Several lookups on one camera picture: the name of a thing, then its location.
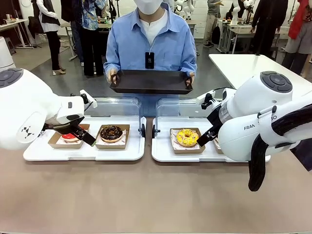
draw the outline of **red cardigan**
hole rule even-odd
[[[298,11],[296,12],[296,15],[293,18],[292,24],[289,29],[288,36],[292,39],[296,39],[301,26],[303,24],[303,18],[305,17],[306,13],[306,7],[309,5],[309,0],[298,0],[300,3],[300,6],[298,8]]]

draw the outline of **yellow frosting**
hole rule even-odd
[[[196,131],[192,131],[190,129],[183,129],[178,132],[176,138],[179,144],[190,147],[196,145],[199,136]]]

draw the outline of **donut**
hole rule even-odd
[[[100,136],[105,142],[117,142],[122,138],[122,129],[118,126],[107,126],[102,129]]]
[[[69,133],[69,134],[65,134],[65,135],[62,135],[60,137],[62,140],[64,140],[66,143],[74,143],[74,142],[78,142],[80,141],[77,137],[75,137],[73,134]]]
[[[192,147],[197,144],[199,138],[196,131],[190,129],[182,129],[176,135],[177,141],[180,145],[185,147]]]

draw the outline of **transparent lid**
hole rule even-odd
[[[141,103],[134,97],[97,97],[97,108],[90,107],[84,115],[90,117],[135,117],[141,133]]]
[[[196,99],[164,98],[156,105],[156,133],[159,132],[158,122],[163,117],[207,118],[209,113],[196,104]]]

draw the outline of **face mask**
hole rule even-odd
[[[160,7],[162,0],[134,0],[143,14],[151,15]]]

